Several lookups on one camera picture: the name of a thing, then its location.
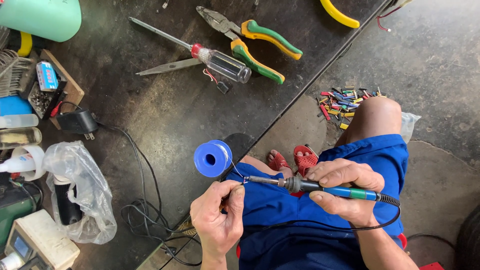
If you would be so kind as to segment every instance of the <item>solder wire spool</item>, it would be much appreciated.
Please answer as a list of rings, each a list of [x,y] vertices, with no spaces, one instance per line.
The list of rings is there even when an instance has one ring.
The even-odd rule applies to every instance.
[[[197,170],[207,177],[217,177],[232,163],[232,151],[220,140],[201,144],[193,154]]]

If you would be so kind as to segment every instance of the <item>hand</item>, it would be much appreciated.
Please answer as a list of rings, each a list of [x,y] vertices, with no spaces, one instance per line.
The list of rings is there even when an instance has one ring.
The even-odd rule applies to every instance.
[[[319,182],[323,187],[338,185],[356,186],[380,192],[384,188],[384,178],[372,170],[368,164],[358,164],[345,159],[319,162],[305,175],[307,180]],[[310,199],[322,207],[325,212],[338,214],[355,227],[378,225],[373,216],[374,201],[336,197],[323,191],[310,193]]]
[[[240,184],[233,180],[213,182],[190,206],[192,224],[202,241],[204,258],[224,258],[243,234],[245,188]],[[228,215],[225,215],[220,212],[219,207],[222,198],[228,194],[230,197],[224,202]]]

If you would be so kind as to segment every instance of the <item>green plastic container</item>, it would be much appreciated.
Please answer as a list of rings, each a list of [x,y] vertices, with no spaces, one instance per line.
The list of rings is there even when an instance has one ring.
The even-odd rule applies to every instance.
[[[82,23],[78,0],[4,0],[0,25],[35,36],[63,42]]]

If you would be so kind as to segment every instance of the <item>power adapter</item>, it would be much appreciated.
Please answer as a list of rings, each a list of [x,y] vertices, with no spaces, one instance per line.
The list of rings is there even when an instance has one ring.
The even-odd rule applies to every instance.
[[[60,129],[67,133],[83,134],[87,140],[95,137],[92,132],[98,129],[98,124],[88,109],[74,110],[57,115]]]

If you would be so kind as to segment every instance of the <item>plastic bag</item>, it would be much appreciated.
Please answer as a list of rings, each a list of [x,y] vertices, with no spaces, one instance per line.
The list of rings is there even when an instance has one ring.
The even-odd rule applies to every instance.
[[[52,206],[55,223],[60,231],[77,243],[104,244],[117,232],[117,223],[112,211],[112,192],[99,167],[81,141],[62,142],[50,146],[43,158],[43,168],[49,172],[47,185],[52,191]],[[80,205],[83,218],[64,226],[60,221],[53,174],[72,181],[68,192],[71,202]],[[73,187],[77,196],[73,196]]]
[[[403,140],[407,144],[412,138],[413,127],[415,122],[420,119],[421,116],[415,115],[409,112],[402,112],[402,129],[400,130],[400,135],[402,135]]]

